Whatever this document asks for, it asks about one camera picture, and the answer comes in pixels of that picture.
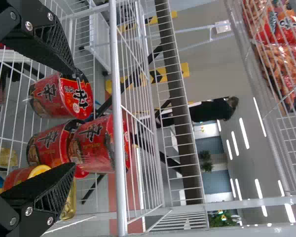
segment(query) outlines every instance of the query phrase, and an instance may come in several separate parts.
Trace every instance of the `ceiling light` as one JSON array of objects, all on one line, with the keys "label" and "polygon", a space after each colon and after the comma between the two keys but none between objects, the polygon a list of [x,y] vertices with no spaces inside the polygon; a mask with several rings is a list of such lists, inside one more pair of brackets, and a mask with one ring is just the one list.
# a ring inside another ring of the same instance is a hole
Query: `ceiling light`
[{"label": "ceiling light", "polygon": [[242,196],[241,196],[241,192],[240,192],[238,179],[235,179],[235,181],[236,181],[236,187],[237,187],[237,191],[238,191],[239,200],[242,201]]},{"label": "ceiling light", "polygon": [[231,149],[230,149],[229,140],[227,139],[226,142],[227,142],[227,148],[228,148],[229,158],[230,158],[230,160],[232,160],[232,153],[231,153]]},{"label": "ceiling light", "polygon": [[281,180],[278,181],[278,186],[280,187],[280,191],[281,191],[281,196],[285,197],[285,193],[284,193],[284,189],[281,183]]},{"label": "ceiling light", "polygon": [[257,101],[256,101],[255,97],[253,97],[253,101],[255,102],[255,105],[256,105],[256,109],[257,109],[257,113],[258,113],[258,117],[259,117],[259,120],[260,120],[260,124],[261,124],[261,127],[262,127],[263,134],[266,137],[265,128],[264,128],[264,125],[263,125],[263,121],[262,121],[262,118],[261,118],[260,110],[258,108],[258,104],[257,104]]},{"label": "ceiling light", "polygon": [[248,141],[246,129],[245,129],[245,126],[243,124],[242,118],[239,119],[239,122],[240,122],[240,127],[241,127],[241,131],[242,131],[242,135],[243,135],[243,140],[245,141],[246,148],[249,149],[250,148],[249,141]]},{"label": "ceiling light", "polygon": [[231,184],[233,197],[236,198],[237,195],[236,195],[235,186],[233,185],[233,180],[232,179],[230,179],[230,184]]},{"label": "ceiling light", "polygon": [[293,213],[293,210],[292,210],[291,205],[285,203],[285,209],[286,209],[286,213],[287,213],[287,216],[288,216],[289,221],[291,223],[295,223],[296,220],[295,220],[295,216],[294,216],[294,213]]},{"label": "ceiling light", "polygon": [[262,207],[263,216],[267,217],[266,207],[264,205],[261,207]]},{"label": "ceiling light", "polygon": [[255,183],[256,183],[256,188],[257,188],[258,196],[259,196],[260,199],[262,199],[263,198],[263,195],[262,195],[262,191],[261,191],[259,180],[258,179],[255,179]]},{"label": "ceiling light", "polygon": [[222,127],[221,127],[221,122],[219,122],[219,120],[217,120],[217,125],[218,125],[219,132],[221,132],[222,131]]},{"label": "ceiling light", "polygon": [[239,155],[239,150],[238,150],[238,145],[237,145],[235,133],[233,131],[231,132],[231,136],[232,136],[233,145],[235,147],[236,155],[238,156]]}]

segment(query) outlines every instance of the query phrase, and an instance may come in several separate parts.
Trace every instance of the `instant noodle cup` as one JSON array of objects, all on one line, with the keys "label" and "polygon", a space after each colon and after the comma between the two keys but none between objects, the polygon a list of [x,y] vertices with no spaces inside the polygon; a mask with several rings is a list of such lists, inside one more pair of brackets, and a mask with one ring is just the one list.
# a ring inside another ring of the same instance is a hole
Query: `instant noodle cup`
[{"label": "instant noodle cup", "polygon": [[[28,142],[26,156],[29,165],[45,164],[51,168],[70,162],[67,147],[74,132],[84,122],[78,119],[34,135]],[[76,168],[75,177],[84,178],[88,172]]]},{"label": "instant noodle cup", "polygon": [[[130,146],[127,125],[123,122],[126,168],[130,167]],[[113,173],[113,116],[103,116],[81,125],[68,147],[68,157],[87,172]]]},{"label": "instant noodle cup", "polygon": [[32,109],[42,118],[77,118],[84,120],[93,112],[93,94],[82,71],[55,73],[30,86]]},{"label": "instant noodle cup", "polygon": [[33,178],[45,171],[50,170],[47,165],[30,166],[27,168],[16,169],[12,171],[5,179],[3,190],[11,189],[13,186],[24,182],[27,179]]}]

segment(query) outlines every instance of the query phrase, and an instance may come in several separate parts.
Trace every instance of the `snack bag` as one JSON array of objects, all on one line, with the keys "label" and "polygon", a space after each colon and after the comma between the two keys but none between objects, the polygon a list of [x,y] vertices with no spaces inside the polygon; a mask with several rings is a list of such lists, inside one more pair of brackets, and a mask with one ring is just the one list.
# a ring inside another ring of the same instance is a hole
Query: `snack bag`
[{"label": "snack bag", "polygon": [[296,47],[257,44],[255,53],[260,61],[263,77],[267,81],[268,79],[271,80],[271,85],[269,83],[268,85],[273,87],[279,99],[286,96],[284,102],[289,112],[292,111],[293,107],[296,109],[296,90],[294,90],[296,87]]},{"label": "snack bag", "polygon": [[243,0],[243,18],[249,37],[258,42],[296,46],[296,14],[286,0]]}]

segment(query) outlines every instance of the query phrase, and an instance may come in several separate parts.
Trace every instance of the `white metal pole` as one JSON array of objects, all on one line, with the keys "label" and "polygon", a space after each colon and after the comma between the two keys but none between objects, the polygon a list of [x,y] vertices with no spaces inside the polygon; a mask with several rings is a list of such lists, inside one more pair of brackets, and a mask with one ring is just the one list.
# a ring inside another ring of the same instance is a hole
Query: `white metal pole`
[{"label": "white metal pole", "polygon": [[117,230],[118,236],[127,235],[126,212],[126,174],[124,165],[122,109],[120,95],[120,78],[117,48],[117,21],[116,0],[110,0],[110,43],[111,43],[111,70],[112,70],[112,105],[114,125],[114,159],[116,178],[117,202]]}]

